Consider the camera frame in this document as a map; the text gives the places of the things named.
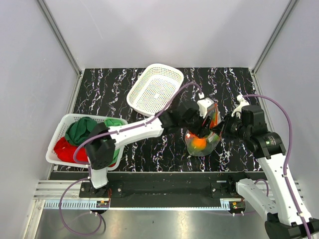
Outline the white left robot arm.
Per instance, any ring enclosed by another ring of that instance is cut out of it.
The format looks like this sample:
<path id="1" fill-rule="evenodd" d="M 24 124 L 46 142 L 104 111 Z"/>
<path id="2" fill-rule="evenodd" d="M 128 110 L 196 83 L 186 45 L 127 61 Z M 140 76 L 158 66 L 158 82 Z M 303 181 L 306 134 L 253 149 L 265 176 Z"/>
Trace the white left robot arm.
<path id="1" fill-rule="evenodd" d="M 188 108 L 160 111 L 153 117 L 120 127 L 98 126 L 84 142 L 90 164 L 90 191 L 96 197 L 107 193 L 108 166 L 116 150 L 140 140 L 175 133 L 181 128 L 203 138 L 211 133 L 213 122 L 211 113 Z"/>

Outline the clear zip top bag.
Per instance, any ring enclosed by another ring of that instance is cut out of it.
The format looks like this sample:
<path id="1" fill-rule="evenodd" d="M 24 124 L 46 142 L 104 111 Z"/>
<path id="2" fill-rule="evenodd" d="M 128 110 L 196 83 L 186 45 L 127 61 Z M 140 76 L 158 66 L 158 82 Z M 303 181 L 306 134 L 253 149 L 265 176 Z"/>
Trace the clear zip top bag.
<path id="1" fill-rule="evenodd" d="M 211 129 L 220 123 L 220 113 L 219 113 L 219 109 L 218 109 L 218 106 L 216 103 L 215 103 L 215 107 L 212 111 L 212 114 L 210 116 L 207 116 L 204 118 L 203 124 L 206 121 L 211 122 Z M 211 154 L 213 152 L 213 150 L 216 148 L 216 146 L 220 142 L 220 139 L 218 138 L 218 136 L 213 131 L 211 131 L 210 134 L 204 134 L 204 137 L 203 137 L 206 139 L 206 142 L 207 142 L 206 148 L 202 151 L 195 151 L 195 150 L 191 150 L 189 147 L 190 141 L 194 137 L 197 137 L 197 136 L 195 136 L 194 134 L 191 133 L 191 131 L 188 130 L 185 134 L 184 140 L 185 140 L 186 149 L 187 149 L 188 153 L 191 156 L 195 156 L 195 157 L 208 156 L 209 154 Z"/>

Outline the white perforated plastic basket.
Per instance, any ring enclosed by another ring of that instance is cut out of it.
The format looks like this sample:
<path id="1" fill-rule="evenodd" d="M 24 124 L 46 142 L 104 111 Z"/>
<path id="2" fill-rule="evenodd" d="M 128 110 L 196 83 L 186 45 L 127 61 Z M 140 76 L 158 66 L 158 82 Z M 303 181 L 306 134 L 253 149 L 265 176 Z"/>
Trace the white perforated plastic basket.
<path id="1" fill-rule="evenodd" d="M 144 116 L 154 116 L 172 99 L 183 81 L 180 70 L 164 64 L 151 64 L 133 84 L 127 94 L 127 103 Z"/>

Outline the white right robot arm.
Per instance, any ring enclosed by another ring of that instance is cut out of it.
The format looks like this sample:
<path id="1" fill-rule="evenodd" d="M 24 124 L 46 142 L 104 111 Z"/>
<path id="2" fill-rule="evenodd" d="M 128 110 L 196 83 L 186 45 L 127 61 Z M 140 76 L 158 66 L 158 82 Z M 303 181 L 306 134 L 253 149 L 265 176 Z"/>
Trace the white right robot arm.
<path id="1" fill-rule="evenodd" d="M 272 200 L 248 178 L 229 182 L 226 191 L 234 198 L 242 196 L 254 208 L 264 219 L 269 238 L 311 238 L 319 232 L 319 221 L 306 208 L 285 162 L 288 153 L 283 141 L 277 133 L 268 131 L 260 106 L 238 105 L 213 131 L 243 140 L 262 167 Z"/>

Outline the orange fake mango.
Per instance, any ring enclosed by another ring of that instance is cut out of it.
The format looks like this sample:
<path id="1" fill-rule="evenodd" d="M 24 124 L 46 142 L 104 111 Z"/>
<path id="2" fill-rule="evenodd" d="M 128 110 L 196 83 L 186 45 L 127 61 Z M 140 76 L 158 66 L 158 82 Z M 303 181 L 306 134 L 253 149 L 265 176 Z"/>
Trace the orange fake mango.
<path id="1" fill-rule="evenodd" d="M 190 141 L 190 149 L 195 151 L 202 151 L 206 148 L 207 142 L 205 138 L 194 137 Z"/>

